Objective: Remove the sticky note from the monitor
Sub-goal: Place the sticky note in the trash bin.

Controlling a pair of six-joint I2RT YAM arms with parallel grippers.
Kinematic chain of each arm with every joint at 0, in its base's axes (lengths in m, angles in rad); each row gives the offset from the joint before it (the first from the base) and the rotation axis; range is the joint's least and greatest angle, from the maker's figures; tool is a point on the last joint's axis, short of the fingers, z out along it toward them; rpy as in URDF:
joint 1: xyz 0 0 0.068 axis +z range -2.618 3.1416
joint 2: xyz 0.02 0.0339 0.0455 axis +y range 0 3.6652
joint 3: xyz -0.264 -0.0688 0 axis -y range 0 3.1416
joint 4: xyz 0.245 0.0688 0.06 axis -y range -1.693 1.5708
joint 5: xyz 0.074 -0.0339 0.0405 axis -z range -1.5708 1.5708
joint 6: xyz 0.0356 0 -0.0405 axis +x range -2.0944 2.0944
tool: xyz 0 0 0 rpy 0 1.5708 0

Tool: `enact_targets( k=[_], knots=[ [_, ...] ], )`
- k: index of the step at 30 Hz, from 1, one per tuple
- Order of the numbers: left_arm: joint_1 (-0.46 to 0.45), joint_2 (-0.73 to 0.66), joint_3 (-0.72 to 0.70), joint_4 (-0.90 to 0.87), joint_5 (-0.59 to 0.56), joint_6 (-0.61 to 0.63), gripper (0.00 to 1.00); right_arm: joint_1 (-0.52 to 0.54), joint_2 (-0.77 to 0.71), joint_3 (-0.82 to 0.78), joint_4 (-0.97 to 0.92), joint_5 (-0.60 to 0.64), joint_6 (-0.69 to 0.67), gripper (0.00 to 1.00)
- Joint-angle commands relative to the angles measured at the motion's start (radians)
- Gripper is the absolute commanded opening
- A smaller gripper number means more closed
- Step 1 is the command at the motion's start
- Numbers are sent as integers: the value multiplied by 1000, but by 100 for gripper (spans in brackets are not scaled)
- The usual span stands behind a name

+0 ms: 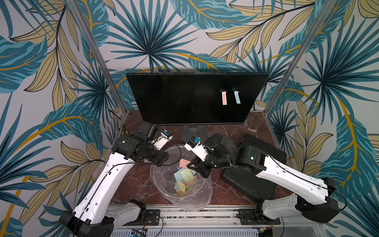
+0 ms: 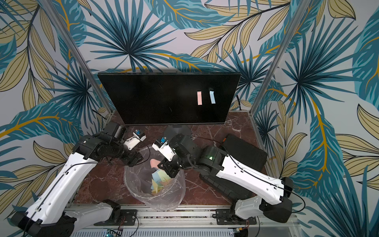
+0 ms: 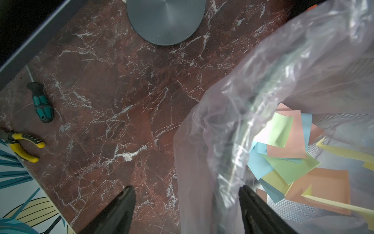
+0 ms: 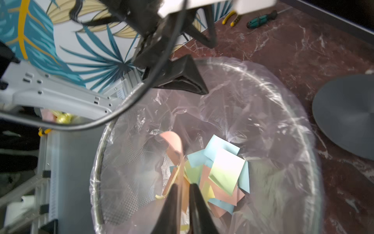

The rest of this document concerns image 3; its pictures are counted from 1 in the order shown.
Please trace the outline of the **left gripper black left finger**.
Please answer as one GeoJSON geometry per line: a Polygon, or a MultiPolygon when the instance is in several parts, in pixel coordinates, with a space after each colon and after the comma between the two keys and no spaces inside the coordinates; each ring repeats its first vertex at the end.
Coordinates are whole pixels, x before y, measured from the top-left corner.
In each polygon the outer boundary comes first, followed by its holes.
{"type": "Polygon", "coordinates": [[[133,186],[127,186],[98,214],[81,234],[128,234],[135,209],[136,194],[133,186]]]}

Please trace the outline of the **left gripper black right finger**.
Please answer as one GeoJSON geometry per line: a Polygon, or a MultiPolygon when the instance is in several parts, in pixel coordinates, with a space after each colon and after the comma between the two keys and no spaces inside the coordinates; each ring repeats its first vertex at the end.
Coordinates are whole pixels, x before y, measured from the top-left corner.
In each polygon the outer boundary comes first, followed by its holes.
{"type": "Polygon", "coordinates": [[[239,202],[246,234],[297,234],[252,189],[239,189],[239,202]]]}

